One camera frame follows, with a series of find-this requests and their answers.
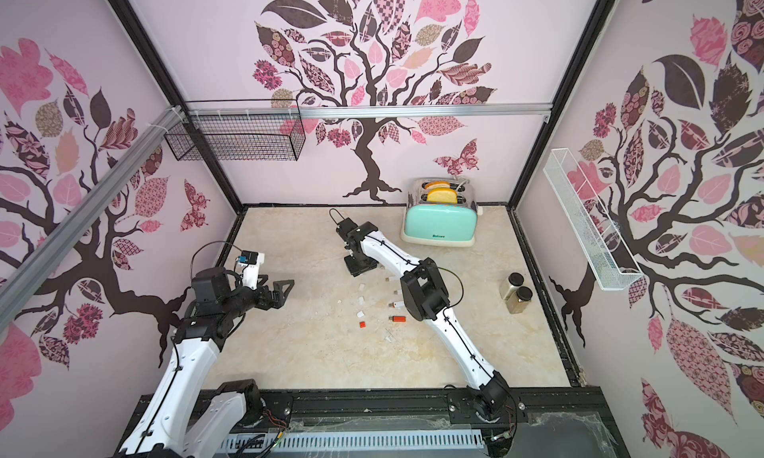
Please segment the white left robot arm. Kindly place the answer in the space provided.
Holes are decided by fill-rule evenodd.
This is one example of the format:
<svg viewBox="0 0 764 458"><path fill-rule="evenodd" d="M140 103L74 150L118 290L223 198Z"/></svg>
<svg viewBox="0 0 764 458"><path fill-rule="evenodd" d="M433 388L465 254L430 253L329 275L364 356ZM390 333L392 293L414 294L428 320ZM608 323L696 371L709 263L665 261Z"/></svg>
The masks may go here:
<svg viewBox="0 0 764 458"><path fill-rule="evenodd" d="M254 266L237 273L223 267L198 272L191 281L195 300L172 341L172 359L147 409L117 448L117 457L212 457L242 419L265 410L256 382L234 380L215 390L210 404L189 423L202 386L237 328L252 309L280 309L296 282L268 285Z"/></svg>

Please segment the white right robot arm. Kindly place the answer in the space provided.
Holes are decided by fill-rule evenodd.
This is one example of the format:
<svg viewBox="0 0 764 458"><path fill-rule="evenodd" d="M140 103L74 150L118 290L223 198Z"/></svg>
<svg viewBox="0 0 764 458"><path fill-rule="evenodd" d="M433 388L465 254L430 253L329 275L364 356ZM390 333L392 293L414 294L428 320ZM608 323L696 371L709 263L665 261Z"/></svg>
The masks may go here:
<svg viewBox="0 0 764 458"><path fill-rule="evenodd" d="M436 333L465 375L477 416L498 421L511 400L509 385L462 327L437 263L405 252L371 222L358 225L344 218L336 223L336 232L349 251L344 262L350 274L357 277L382 266L396 277L409 315Z"/></svg>

